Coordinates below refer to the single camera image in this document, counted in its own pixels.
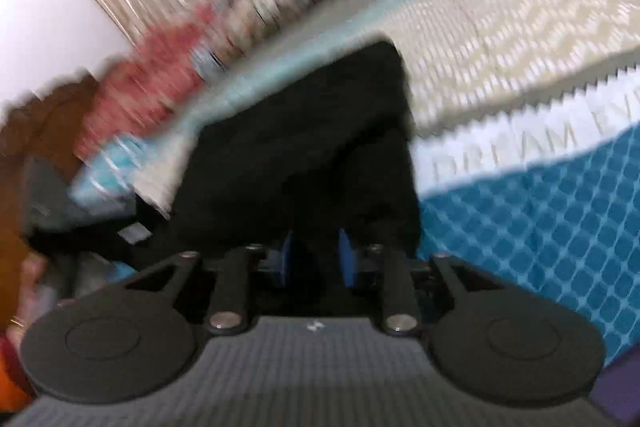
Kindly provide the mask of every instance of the blanket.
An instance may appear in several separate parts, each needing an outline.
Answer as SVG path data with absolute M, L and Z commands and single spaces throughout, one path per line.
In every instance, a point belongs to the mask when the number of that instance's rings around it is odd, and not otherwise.
M 122 70 L 100 86 L 76 155 L 88 160 L 118 134 L 146 136 L 177 105 L 258 42 L 321 0 L 208 0 L 184 20 L 151 28 Z
M 640 67 L 412 145 L 420 256 L 451 251 L 640 339 Z
M 217 89 L 220 83 L 220 76 L 226 66 L 229 66 L 240 54 L 248 51 L 260 39 L 265 38 L 276 29 L 280 30 L 283 24 L 298 17 L 308 7 L 309 3 L 314 1 L 316 0 L 222 0 L 216 7 L 212 8 L 212 11 L 218 15 L 210 25 L 210 28 L 207 29 L 207 37 L 202 45 L 193 52 L 196 70 L 200 73 L 200 76 L 206 79 L 207 83 L 212 84 L 211 89 Z M 337 18 L 338 14 L 345 11 L 344 1 L 337 0 L 331 4 L 332 7 L 328 10 L 321 10 L 328 11 L 330 14 L 325 19 L 334 21 L 335 24 L 339 24 L 344 20 Z M 353 10 L 364 8 L 368 2 L 370 0 L 347 0 L 348 6 L 345 15 L 349 16 L 350 11 L 353 14 Z M 202 18 L 196 17 L 194 19 L 197 21 Z M 318 17 L 315 17 L 315 19 L 316 22 L 311 26 L 318 26 Z M 309 28 L 310 25 L 307 23 L 303 26 Z M 174 32 L 165 33 L 167 33 L 168 37 L 174 34 Z M 158 82 L 161 82 L 160 86 L 164 84 L 173 86 L 176 84 L 171 78 L 166 78 L 167 69 L 185 71 L 182 67 L 178 69 L 174 65 L 180 64 L 181 57 L 184 57 L 184 52 L 176 53 L 176 50 L 182 50 L 183 47 L 181 46 L 187 42 L 184 39 L 180 39 L 179 42 L 172 42 L 172 40 L 175 41 L 175 39 L 166 40 L 164 47 L 169 53 L 163 52 L 161 56 L 170 58 L 175 55 L 175 64 L 170 60 L 162 60 L 160 63 L 152 61 L 149 64 L 143 62 L 143 68 L 133 69 L 135 75 L 131 76 L 128 82 L 130 87 L 127 87 L 127 83 L 119 80 L 117 81 L 118 85 L 115 85 L 116 79 L 112 79 L 107 83 L 107 85 L 114 84 L 114 89 L 107 90 L 106 87 L 103 87 L 102 92 L 107 96 L 100 97 L 102 103 L 92 113 L 91 117 L 86 119 L 85 131 L 76 149 L 80 157 L 87 158 L 88 154 L 95 151 L 100 142 L 113 135 L 114 132 L 148 133 L 158 125 L 160 119 L 166 118 L 169 111 L 175 108 L 175 103 L 179 102 L 185 94 L 190 90 L 200 88 L 197 82 L 181 83 L 180 92 L 173 88 L 171 92 L 167 92 L 168 90 L 164 87 L 162 89 L 158 89 L 158 86 L 154 87 L 154 84 Z M 161 76 L 153 75 L 154 70 L 161 72 L 164 75 L 164 80 Z M 123 95 L 126 95 L 127 92 L 139 93 L 141 90 L 143 91 L 142 100 L 147 101 L 142 104 L 142 110 L 137 108 L 135 104 L 132 108 L 129 108 L 129 104 L 123 103 Z M 149 93 L 156 94 L 152 105 L 148 103 Z M 152 107 L 155 107 L 155 109 L 150 114 L 149 109 Z M 85 171 L 85 175 L 74 184 L 72 190 L 72 196 L 78 203 L 92 204 L 97 199 L 102 198 L 103 193 L 110 194 L 114 190 L 126 190 L 127 184 L 130 183 L 130 180 L 127 179 L 129 177 L 127 173 L 131 172 L 132 169 L 127 169 L 126 166 L 121 168 L 114 160 L 116 157 L 114 153 L 118 153 L 118 147 L 117 140 L 112 140 L 91 160 L 90 167 Z M 117 167 L 116 169 L 111 169 L 116 172 L 109 172 L 108 166 L 111 164 Z
M 509 71 L 509 80 L 504 78 L 504 74 L 494 75 L 489 79 L 489 86 L 484 83 L 478 84 L 476 81 L 472 82 L 468 73 L 468 78 L 465 78 L 463 68 L 471 65 L 473 61 L 473 57 L 468 53 L 466 57 L 462 55 L 466 60 L 458 68 L 460 73 L 454 71 L 451 66 L 438 71 L 435 62 L 430 62 L 430 53 L 438 50 L 438 58 L 451 55 L 453 61 L 456 57 L 453 53 L 454 46 L 457 44 L 466 50 L 466 44 L 461 39 L 464 39 L 465 31 L 472 29 L 473 26 L 468 23 L 468 17 L 463 10 L 457 12 L 460 21 L 458 26 L 449 25 L 447 17 L 451 13 L 444 8 L 437 16 L 430 18 L 430 13 L 424 6 L 425 2 L 440 3 L 440 6 L 452 4 L 450 0 L 379 0 L 338 28 L 310 38 L 303 46 L 284 52 L 275 60 L 254 63 L 254 68 L 239 71 L 225 86 L 204 92 L 178 118 L 174 129 L 162 138 L 156 157 L 137 174 L 134 184 L 136 190 L 145 199 L 168 208 L 175 188 L 180 182 L 186 159 L 193 148 L 194 136 L 203 123 L 232 115 L 268 92 L 293 81 L 296 74 L 300 74 L 313 64 L 322 63 L 337 53 L 362 45 L 364 41 L 380 33 L 386 34 L 394 41 L 405 60 L 412 92 L 411 107 L 418 126 L 435 124 L 446 118 L 452 118 L 454 114 L 495 100 L 515 98 L 523 90 L 532 89 L 535 84 L 553 80 L 554 76 L 544 68 L 537 68 L 539 74 L 533 76 L 533 81 L 526 82 L 526 78 L 515 77 L 515 68 L 508 70 L 505 67 L 504 69 Z M 516 2 L 526 4 L 527 0 L 516 0 Z M 390 9 L 398 4 L 400 7 Z M 500 10 L 499 3 L 495 0 L 486 0 L 484 5 L 494 6 L 496 11 Z M 556 31 L 562 29 L 557 25 L 555 28 Z M 443 36 L 449 41 L 445 40 L 446 44 L 441 46 L 439 42 Z M 492 35 L 486 32 L 481 37 L 489 39 Z M 536 38 L 541 40 L 544 37 L 537 35 Z M 484 45 L 480 44 L 481 41 L 482 39 L 476 39 L 469 50 L 476 57 L 481 57 L 485 49 Z M 636 37 L 633 36 L 625 41 L 624 46 L 635 47 L 638 43 L 640 41 L 636 41 Z M 618 50 L 616 46 L 613 47 L 613 52 Z M 597 49 L 595 54 L 588 54 L 587 57 L 591 57 L 589 60 L 593 61 L 597 60 L 598 56 L 602 57 L 606 54 L 607 50 L 604 46 Z M 531 62 L 532 59 L 538 60 L 540 55 L 532 57 L 529 54 L 526 58 Z M 494 62 L 486 64 L 485 70 L 495 68 Z M 572 69 L 579 69 L 581 63 L 579 60 Z M 480 97 L 477 94 L 479 90 L 484 96 Z

